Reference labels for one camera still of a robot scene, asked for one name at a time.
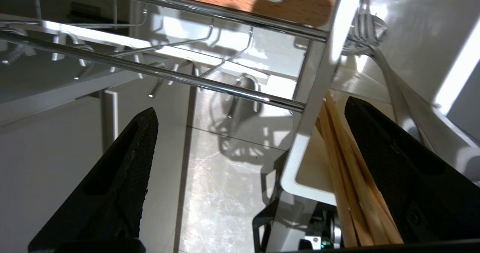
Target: dish rack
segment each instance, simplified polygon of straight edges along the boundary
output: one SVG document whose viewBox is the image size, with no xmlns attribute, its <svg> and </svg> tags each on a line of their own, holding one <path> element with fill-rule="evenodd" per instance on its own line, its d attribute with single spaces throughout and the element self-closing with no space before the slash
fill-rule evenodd
<svg viewBox="0 0 480 253">
<path fill-rule="evenodd" d="M 152 90 L 145 92 L 145 95 L 150 98 L 156 97 L 157 92 L 165 83 L 179 82 L 198 87 L 199 89 L 208 89 L 229 94 L 236 98 L 251 100 L 257 104 L 288 109 L 293 113 L 294 118 L 293 141 L 283 168 L 282 188 L 293 195 L 313 200 L 310 202 L 335 203 L 335 198 L 332 194 L 326 194 L 321 190 L 299 184 L 296 182 L 296 176 L 312 137 L 315 121 L 322 106 L 322 99 L 329 89 L 333 75 L 338 67 L 342 48 L 358 7 L 358 3 L 352 3 L 352 1 L 359 0 L 337 0 L 328 24 L 329 31 L 192 0 L 132 0 L 135 1 L 136 5 L 140 5 L 140 8 L 137 10 L 140 14 L 137 14 L 138 22 L 130 24 L 118 23 L 116 0 L 114 0 L 114 19 L 111 24 L 60 23 L 42 19 L 39 0 L 34 1 L 36 4 L 36 18 L 0 14 L 0 40 L 4 43 L 16 44 L 15 48 L 9 50 L 7 55 L 2 58 L 4 65 L 15 63 L 15 60 L 21 55 L 34 55 L 34 49 L 39 49 L 53 53 L 52 60 L 61 60 L 65 55 L 78 59 L 81 66 L 73 79 L 76 82 L 83 82 L 89 76 L 95 63 L 103 63 L 110 66 L 110 72 L 122 69 L 136 72 L 139 78 L 142 78 L 142 74 L 157 77 L 158 81 L 153 85 Z M 149 16 L 146 4 L 169 7 L 209 18 L 209 30 L 204 36 L 197 39 L 164 44 L 154 44 L 132 36 L 122 36 L 96 30 L 143 25 Z M 218 19 L 250 26 L 249 38 L 245 41 L 244 49 L 239 50 L 229 58 L 219 58 L 180 48 L 180 46 L 208 40 L 216 27 L 216 20 Z M 271 76 L 271 73 L 235 62 L 236 58 L 248 50 L 256 29 L 297 36 L 309 41 L 300 73 L 298 78 L 295 79 L 297 83 L 292 98 L 283 98 L 261 92 L 258 84 L 264 84 Z M 52 34 L 54 38 L 53 41 L 37 39 L 29 36 L 29 32 Z M 68 37 L 73 44 L 67 44 Z M 114 48 L 114 51 L 102 53 L 86 42 L 110 46 Z M 5 47 L 5 44 L 0 45 L 0 49 L 3 48 L 5 50 Z M 178 66 L 173 69 L 167 69 L 162 63 L 145 64 L 145 54 L 180 58 L 185 60 L 185 62 L 192 63 L 195 70 L 192 74 L 183 74 L 177 71 Z M 133 56 L 133 61 L 126 59 L 126 57 L 131 56 Z M 200 65 L 208 66 L 210 69 L 202 72 Z M 225 84 L 207 79 L 210 74 L 221 69 L 229 72 L 238 72 L 238 81 L 242 78 L 255 80 L 256 89 L 251 90 L 241 87 L 238 82 Z M 273 231 L 273 233 L 276 233 L 275 240 L 281 241 L 283 244 L 286 240 L 282 237 L 284 235 L 276 231 Z"/>
</svg>

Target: metal wire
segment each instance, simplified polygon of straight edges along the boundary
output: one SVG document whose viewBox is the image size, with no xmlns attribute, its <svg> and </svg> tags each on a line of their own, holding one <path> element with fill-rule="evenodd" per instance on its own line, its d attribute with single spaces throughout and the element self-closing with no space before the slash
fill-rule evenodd
<svg viewBox="0 0 480 253">
<path fill-rule="evenodd" d="M 91 62 L 106 63 L 115 67 L 122 68 L 124 70 L 130 70 L 133 72 L 159 77 L 166 80 L 180 82 L 182 84 L 188 84 L 195 87 L 201 87 L 216 92 L 230 94 L 232 96 L 238 96 L 240 98 L 257 101 L 264 104 L 290 109 L 295 112 L 303 112 L 303 110 L 305 109 L 304 103 L 293 101 L 291 99 L 286 99 L 279 96 L 272 96 L 270 94 L 252 91 L 250 89 L 245 89 L 242 87 L 235 87 L 231 84 L 223 84 L 221 82 L 197 76 L 182 74 L 172 70 L 159 69 L 157 67 L 140 64 L 105 54 L 94 53 L 91 51 L 77 49 L 70 46 L 55 44 L 49 41 L 36 39 L 29 36 L 21 36 L 6 31 L 0 31 L 0 39 L 10 43 L 31 46 L 33 48 L 41 49 L 44 51 L 58 52 L 64 55 L 70 55 L 74 58 L 85 59 Z"/>
<path fill-rule="evenodd" d="M 118 24 L 119 22 L 119 17 L 118 17 L 118 6 L 117 6 L 117 0 L 113 0 L 113 24 Z"/>
<path fill-rule="evenodd" d="M 217 70 L 221 69 L 223 67 L 223 65 L 225 65 L 225 63 L 228 61 L 232 61 L 236 58 L 238 58 L 240 55 L 242 55 L 246 50 L 248 50 L 248 48 L 250 48 L 250 44 L 252 43 L 252 38 L 253 38 L 253 35 L 254 35 L 254 28 L 253 27 L 250 27 L 250 32 L 249 32 L 249 38 L 248 38 L 248 43 L 247 43 L 247 46 L 245 47 L 245 49 L 235 53 L 234 55 L 232 55 L 232 57 L 228 58 L 227 60 L 225 59 L 222 59 L 222 62 L 218 65 L 216 65 L 215 67 L 213 67 L 212 69 L 209 69 L 207 70 L 206 72 L 200 74 L 199 77 L 201 78 L 206 78 L 208 77 L 210 74 L 216 72 Z"/>
<path fill-rule="evenodd" d="M 7 32 L 10 32 L 10 33 L 15 33 L 15 34 L 21 34 L 23 36 L 25 36 L 24 33 L 22 33 L 21 31 L 15 29 L 15 28 L 11 28 L 11 27 L 0 27 L 0 31 L 7 31 Z M 24 45 L 17 45 L 15 47 L 15 49 L 11 52 L 8 52 L 2 59 L 1 59 L 1 63 L 3 65 L 11 65 L 13 62 L 15 62 L 15 60 L 19 59 L 22 54 L 24 53 L 25 51 L 25 46 Z"/>
<path fill-rule="evenodd" d="M 91 46 L 86 45 L 86 44 L 76 45 L 76 46 L 73 46 L 73 48 L 88 50 L 88 51 L 91 51 L 91 52 L 94 51 Z M 76 81 L 81 81 L 90 72 L 90 70 L 92 70 L 93 65 L 94 65 L 93 62 L 87 61 L 87 64 L 84 66 L 84 68 L 73 79 L 76 80 Z"/>
<path fill-rule="evenodd" d="M 197 43 L 197 42 L 205 41 L 205 40 L 208 40 L 210 38 L 210 36 L 212 35 L 212 31 L 213 31 L 213 28 L 214 28 L 214 22 L 215 22 L 215 20 L 212 19 L 211 23 L 210 23 L 209 33 L 206 37 L 203 37 L 203 38 L 181 41 L 181 42 L 176 42 L 176 43 L 167 43 L 167 44 L 162 44 L 162 45 L 157 45 L 157 46 L 150 46 L 150 47 L 146 47 L 146 48 L 127 50 L 127 51 L 112 52 L 108 55 L 111 55 L 113 57 L 122 57 L 122 56 L 137 54 L 137 53 L 140 53 L 140 52 L 160 50 L 161 48 L 163 48 L 165 46 L 174 47 L 174 46 L 187 45 L 187 44 L 191 44 L 191 43 Z"/>
<path fill-rule="evenodd" d="M 37 19 L 42 19 L 42 9 L 40 6 L 40 0 L 34 0 L 35 1 L 35 12 L 36 12 L 36 18 Z"/>
</svg>

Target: white cabinet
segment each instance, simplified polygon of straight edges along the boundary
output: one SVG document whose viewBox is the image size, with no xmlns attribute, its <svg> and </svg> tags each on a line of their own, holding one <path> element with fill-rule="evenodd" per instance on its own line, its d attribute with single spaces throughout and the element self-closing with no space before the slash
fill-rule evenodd
<svg viewBox="0 0 480 253">
<path fill-rule="evenodd" d="M 0 248 L 27 252 L 102 155 L 100 101 L 85 97 L 0 127 Z"/>
</svg>

